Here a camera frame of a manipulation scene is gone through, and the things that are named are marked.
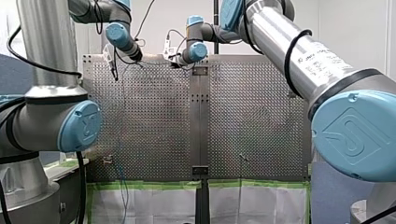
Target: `wire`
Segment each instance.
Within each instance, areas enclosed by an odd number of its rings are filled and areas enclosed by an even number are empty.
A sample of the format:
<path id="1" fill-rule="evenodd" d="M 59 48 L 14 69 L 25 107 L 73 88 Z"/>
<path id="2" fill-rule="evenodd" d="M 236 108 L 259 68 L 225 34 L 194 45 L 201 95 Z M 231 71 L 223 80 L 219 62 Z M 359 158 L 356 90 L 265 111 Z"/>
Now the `wire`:
<path id="1" fill-rule="evenodd" d="M 247 0 L 244 0 L 243 5 L 243 10 L 244 10 L 244 26 L 245 26 L 245 33 L 247 35 L 247 42 L 249 45 L 254 49 L 259 54 L 263 54 L 261 50 L 257 49 L 256 46 L 253 45 L 253 42 L 251 41 L 250 34 L 248 33 L 248 14 L 247 14 Z"/>
<path id="2" fill-rule="evenodd" d="M 114 77 L 115 81 L 119 80 L 119 69 L 117 67 L 117 58 L 116 58 L 117 50 L 114 48 L 114 53 L 113 53 L 113 62 L 114 62 L 114 68 L 111 69 L 111 74 Z"/>
<path id="3" fill-rule="evenodd" d="M 93 6 L 93 14 L 95 15 L 95 18 L 97 20 L 96 22 L 96 33 L 101 35 L 103 32 L 103 10 L 99 6 L 99 0 L 93 0 L 94 6 Z"/>
<path id="4" fill-rule="evenodd" d="M 128 62 L 126 62 L 125 60 L 123 60 L 123 59 L 121 58 L 121 56 L 119 55 L 119 53 L 117 52 L 117 49 L 114 49 L 114 53 L 115 53 L 115 56 L 117 55 L 117 57 L 118 57 L 123 63 L 126 63 L 126 64 L 137 64 L 137 62 L 130 62 L 130 63 L 128 63 Z"/>
<path id="5" fill-rule="evenodd" d="M 119 151 L 122 148 L 122 142 L 121 142 L 121 136 L 123 135 L 123 131 L 124 131 L 124 114 L 125 114 L 125 110 L 126 110 L 126 92 L 125 92 L 125 81 L 124 81 L 124 74 L 125 74 L 126 70 L 121 74 L 121 99 L 122 99 L 122 109 L 120 110 L 120 132 L 118 134 L 118 145 L 119 145 Z M 126 178 L 125 178 L 125 174 L 123 172 L 122 166 L 119 165 L 119 171 L 120 171 L 120 180 L 121 180 L 121 197 L 122 197 L 122 203 L 124 205 L 124 215 L 123 215 L 123 219 L 122 219 L 122 224 L 125 223 L 125 219 L 126 219 L 126 214 L 127 214 L 127 210 L 128 210 L 128 204 L 129 204 L 129 190 L 128 190 L 128 185 L 126 183 Z M 125 196 L 123 193 L 123 189 L 122 189 L 122 184 L 125 187 L 126 190 L 126 201 L 125 201 Z"/>
<path id="6" fill-rule="evenodd" d="M 181 38 L 186 38 L 186 36 L 184 36 L 179 30 L 175 30 L 175 29 L 170 29 L 170 30 L 168 31 L 168 35 L 167 35 L 168 38 L 170 37 L 171 32 L 177 33 L 178 35 L 181 36 Z"/>
<path id="7" fill-rule="evenodd" d="M 1 209 L 3 211 L 3 218 L 6 224 L 11 224 L 11 220 L 9 219 L 8 210 L 7 210 L 7 203 L 6 203 L 6 194 L 3 190 L 3 185 L 0 181 L 0 203 Z"/>
<path id="8" fill-rule="evenodd" d="M 140 33 L 142 32 L 143 24 L 145 23 L 146 18 L 148 17 L 149 11 L 151 10 L 151 7 L 152 7 L 152 5 L 154 4 L 154 2 L 155 2 L 155 0 L 152 0 L 151 3 L 149 4 L 148 10 L 146 11 L 146 15 L 145 15 L 145 17 L 143 18 L 142 23 L 140 24 L 139 30 L 137 31 L 137 34 L 136 34 L 136 36 L 134 37 L 134 39 L 137 39 L 137 38 L 139 37 Z"/>
<path id="9" fill-rule="evenodd" d="M 58 69 L 50 68 L 50 67 L 42 65 L 40 63 L 35 63 L 35 62 L 32 62 L 32 61 L 29 61 L 28 59 L 23 58 L 19 53 L 17 53 L 12 48 L 12 41 L 14 41 L 15 36 L 17 36 L 17 34 L 20 31 L 21 31 L 21 26 L 18 26 L 17 30 L 11 35 L 11 37 L 7 41 L 7 49 L 12 55 L 14 55 L 19 60 L 21 60 L 21 61 L 23 61 L 25 63 L 29 63 L 30 65 L 32 65 L 34 67 L 37 67 L 37 68 L 40 68 L 40 69 L 43 69 L 43 70 L 46 70 L 46 71 L 49 71 L 49 72 L 60 73 L 60 74 L 65 74 L 65 75 L 70 75 L 70 76 L 77 76 L 77 77 L 81 77 L 82 76 L 82 74 L 79 73 L 79 72 L 67 72 L 67 71 L 64 71 L 64 70 L 58 70 Z"/>
<path id="10" fill-rule="evenodd" d="M 135 39 L 135 42 L 143 41 L 143 45 L 138 45 L 140 48 L 143 48 L 146 46 L 146 40 L 145 39 Z"/>
<path id="11" fill-rule="evenodd" d="M 87 202 L 85 167 L 84 167 L 84 159 L 82 158 L 82 153 L 76 152 L 76 154 L 77 154 L 78 167 L 79 167 L 79 181 L 81 187 L 79 194 L 78 224 L 83 224 L 84 216 L 85 216 L 85 203 Z"/>
<path id="12" fill-rule="evenodd" d="M 388 215 L 392 214 L 396 212 L 396 206 L 393 206 L 385 211 L 383 211 L 382 213 L 375 215 L 373 217 L 370 217 L 369 219 L 365 220 L 364 222 L 362 222 L 361 224 L 372 224 L 375 223 L 376 221 L 378 221 L 381 218 L 387 217 Z"/>

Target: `black rubber band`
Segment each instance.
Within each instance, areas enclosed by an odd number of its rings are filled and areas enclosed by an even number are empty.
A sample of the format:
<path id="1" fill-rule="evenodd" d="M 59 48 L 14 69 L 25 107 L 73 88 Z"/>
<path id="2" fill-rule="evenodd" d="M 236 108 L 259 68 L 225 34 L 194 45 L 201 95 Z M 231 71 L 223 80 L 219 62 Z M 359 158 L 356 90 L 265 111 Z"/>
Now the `black rubber band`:
<path id="1" fill-rule="evenodd" d="M 191 39 L 187 39 L 186 41 L 187 41 L 187 42 L 189 42 L 189 41 L 204 42 L 204 40 L 198 39 L 198 38 L 191 38 Z"/>
<path id="2" fill-rule="evenodd" d="M 77 103 L 88 100 L 88 94 L 78 96 L 59 96 L 59 97 L 48 97 L 48 98 L 25 98 L 27 104 L 30 105 L 60 105 Z"/>
<path id="3" fill-rule="evenodd" d="M 280 5 L 282 6 L 283 9 L 283 15 L 286 16 L 286 1 L 285 0 L 280 0 Z"/>
<path id="4" fill-rule="evenodd" d="M 0 158 L 0 164 L 8 164 L 8 163 L 13 163 L 13 162 L 18 162 L 18 161 L 29 161 L 34 158 L 37 158 L 39 155 L 38 152 L 31 152 L 23 155 L 18 155 L 18 156 L 10 156 L 10 157 L 2 157 Z"/>
<path id="5" fill-rule="evenodd" d="M 18 143 L 17 139 L 15 138 L 14 135 L 14 119 L 15 115 L 25 106 L 25 104 L 20 104 L 17 107 L 13 108 L 11 111 L 11 114 L 9 115 L 7 119 L 7 124 L 6 124 L 6 135 L 8 142 L 15 147 L 16 149 L 22 150 L 22 151 L 28 151 L 27 149 L 21 147 L 21 145 Z"/>
<path id="6" fill-rule="evenodd" d="M 326 90 L 323 94 L 321 94 L 320 97 L 312 104 L 312 106 L 308 112 L 308 118 L 312 121 L 312 118 L 314 117 L 315 113 L 318 111 L 319 107 L 325 101 L 327 101 L 329 98 L 333 97 L 335 94 L 344 90 L 346 87 L 352 85 L 353 83 L 355 83 L 359 80 L 362 80 L 364 78 L 371 77 L 371 76 L 376 76 L 376 75 L 383 76 L 383 74 L 376 69 L 365 69 L 365 70 L 361 70 L 349 77 L 345 77 L 344 79 L 341 79 L 339 82 L 337 82 L 335 85 L 333 85 L 328 90 Z"/>
<path id="7" fill-rule="evenodd" d="M 297 91 L 297 89 L 294 87 L 293 82 L 291 81 L 290 78 L 290 59 L 291 59 L 291 54 L 293 53 L 294 47 L 296 47 L 297 42 L 299 41 L 299 39 L 305 35 L 312 35 L 312 31 L 310 30 L 303 30 L 300 32 L 299 35 L 297 35 L 296 37 L 294 37 L 293 40 L 291 40 L 290 46 L 288 51 L 286 52 L 286 56 L 285 56 L 285 63 L 284 63 L 284 73 L 285 73 L 285 78 L 286 81 L 288 82 L 289 87 L 291 88 L 291 90 L 298 96 L 300 96 L 301 98 L 303 98 L 301 96 L 301 94 Z"/>
<path id="8" fill-rule="evenodd" d="M 120 23 L 125 23 L 127 25 L 131 24 L 129 21 L 122 21 L 122 20 L 111 20 L 111 21 L 108 21 L 108 23 L 111 23 L 111 22 L 120 22 Z"/>

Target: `black cable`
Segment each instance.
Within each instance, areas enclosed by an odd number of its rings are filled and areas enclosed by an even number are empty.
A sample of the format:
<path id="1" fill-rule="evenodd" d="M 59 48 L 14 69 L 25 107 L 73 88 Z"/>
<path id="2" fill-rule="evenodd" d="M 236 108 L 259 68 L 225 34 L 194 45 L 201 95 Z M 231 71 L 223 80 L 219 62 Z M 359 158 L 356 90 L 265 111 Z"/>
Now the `black cable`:
<path id="1" fill-rule="evenodd" d="M 119 52 L 117 51 L 117 49 L 114 49 L 114 53 L 115 53 L 115 55 L 114 55 L 114 58 L 116 58 L 115 56 L 117 56 L 123 63 L 126 63 L 126 64 L 137 64 L 137 62 L 126 62 L 125 60 L 123 60 L 122 58 L 121 58 L 121 56 L 119 55 Z"/>
<path id="2" fill-rule="evenodd" d="M 11 35 L 11 37 L 8 39 L 7 41 L 7 49 L 8 51 L 13 54 L 15 57 L 17 57 L 19 60 L 25 62 L 25 63 L 29 63 L 30 65 L 49 71 L 49 72 L 54 72 L 54 73 L 61 73 L 61 74 L 65 74 L 65 75 L 71 75 L 71 76 L 77 76 L 77 77 L 81 77 L 82 74 L 79 72 L 67 72 L 67 71 L 63 71 L 63 70 L 58 70 L 55 68 L 50 68 L 47 67 L 45 65 L 42 65 L 40 63 L 35 63 L 32 61 L 29 61 L 28 59 L 23 58 L 19 53 L 17 53 L 13 48 L 12 48 L 12 41 L 15 39 L 15 36 L 17 36 L 17 34 L 21 31 L 21 26 L 19 26 L 17 28 L 17 30 Z"/>
<path id="3" fill-rule="evenodd" d="M 95 15 L 95 18 L 97 20 L 96 22 L 96 33 L 101 35 L 103 32 L 103 10 L 99 6 L 99 0 L 93 0 L 94 6 L 93 6 L 93 14 Z"/>
<path id="4" fill-rule="evenodd" d="M 170 30 L 168 31 L 168 35 L 166 36 L 168 39 L 170 38 L 171 32 L 175 32 L 175 33 L 177 33 L 178 35 L 180 35 L 181 38 L 185 38 L 185 36 L 184 36 L 179 30 L 170 29 Z"/>
<path id="5" fill-rule="evenodd" d="M 1 210 L 3 211 L 3 218 L 6 224 L 11 224 L 11 220 L 9 219 L 8 210 L 7 210 L 7 203 L 6 203 L 6 194 L 3 190 L 3 185 L 0 181 L 0 204 Z"/>
<path id="6" fill-rule="evenodd" d="M 79 181 L 80 181 L 80 194 L 79 194 L 79 216 L 78 216 L 78 224 L 84 223 L 85 216 L 85 203 L 87 202 L 87 188 L 86 188 L 86 180 L 85 180 L 85 167 L 84 167 L 84 159 L 82 158 L 81 152 L 76 152 L 78 167 L 79 167 Z"/>
<path id="7" fill-rule="evenodd" d="M 376 221 L 378 221 L 379 219 L 383 218 L 383 217 L 387 217 L 388 215 L 392 214 L 396 212 L 396 206 L 393 206 L 383 212 L 381 212 L 378 215 L 375 215 L 373 217 L 370 217 L 369 219 L 363 221 L 361 224 L 372 224 L 375 223 Z"/>
<path id="8" fill-rule="evenodd" d="M 290 58 L 291 58 L 291 54 L 293 53 L 294 47 L 296 46 L 298 40 L 305 36 L 305 35 L 312 35 L 312 31 L 310 30 L 303 30 L 301 31 L 296 37 L 294 37 L 293 40 L 291 40 L 290 46 L 288 51 L 286 52 L 286 56 L 285 56 L 285 63 L 284 63 L 284 73 L 285 73 L 285 78 L 286 81 L 288 82 L 289 87 L 291 88 L 291 90 L 298 96 L 300 96 L 301 98 L 303 98 L 301 96 L 301 94 L 297 91 L 297 89 L 294 87 L 293 82 L 291 81 L 290 78 Z"/>
<path id="9" fill-rule="evenodd" d="M 136 34 L 136 36 L 134 37 L 134 39 L 137 39 L 137 38 L 139 37 L 139 35 L 140 35 L 140 32 L 142 32 L 143 24 L 145 23 L 146 18 L 148 17 L 149 11 L 151 10 L 151 7 L 152 7 L 152 5 L 154 4 L 154 2 L 155 2 L 155 0 L 152 0 L 151 3 L 149 4 L 148 10 L 146 11 L 146 15 L 145 15 L 145 17 L 143 18 L 142 23 L 140 23 L 139 30 L 137 31 L 137 34 Z"/>
<path id="10" fill-rule="evenodd" d="M 119 80 L 119 69 L 118 69 L 118 67 L 117 67 L 117 57 L 116 57 L 116 54 L 118 54 L 118 53 L 117 53 L 116 48 L 114 47 L 114 53 L 113 53 L 114 68 L 111 69 L 111 74 L 113 75 L 114 80 L 115 80 L 115 81 L 118 81 L 118 80 Z"/>
<path id="11" fill-rule="evenodd" d="M 257 49 L 256 46 L 254 46 L 253 42 L 251 41 L 250 34 L 248 33 L 247 0 L 244 0 L 242 5 L 244 10 L 244 26 L 245 26 L 245 33 L 247 35 L 247 42 L 254 49 L 254 51 L 256 51 L 259 54 L 263 54 L 261 50 Z"/>

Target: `metal bracket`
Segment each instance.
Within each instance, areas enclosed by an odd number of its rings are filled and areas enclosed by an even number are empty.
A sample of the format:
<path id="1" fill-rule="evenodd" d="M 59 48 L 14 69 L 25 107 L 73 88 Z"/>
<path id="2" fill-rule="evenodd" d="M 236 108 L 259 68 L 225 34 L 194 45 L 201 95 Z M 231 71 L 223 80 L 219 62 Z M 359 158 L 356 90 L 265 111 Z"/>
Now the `metal bracket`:
<path id="1" fill-rule="evenodd" d="M 192 166 L 192 175 L 208 175 L 208 166 Z"/>
<path id="2" fill-rule="evenodd" d="M 193 76 L 208 76 L 209 67 L 208 66 L 196 66 L 192 69 Z"/>

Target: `metal pole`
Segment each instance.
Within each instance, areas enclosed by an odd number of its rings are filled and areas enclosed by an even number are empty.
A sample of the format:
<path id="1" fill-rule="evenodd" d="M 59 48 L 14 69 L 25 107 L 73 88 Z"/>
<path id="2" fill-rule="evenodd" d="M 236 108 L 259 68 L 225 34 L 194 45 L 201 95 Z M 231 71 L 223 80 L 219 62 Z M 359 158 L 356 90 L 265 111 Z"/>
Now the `metal pole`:
<path id="1" fill-rule="evenodd" d="M 213 23 L 219 25 L 219 0 L 214 0 Z M 215 43 L 215 54 L 219 54 L 219 42 Z"/>
<path id="2" fill-rule="evenodd" d="M 27 58 L 47 67 L 77 71 L 77 48 L 67 1 L 18 0 L 21 29 Z M 28 98 L 87 94 L 76 76 L 34 68 L 33 87 Z"/>

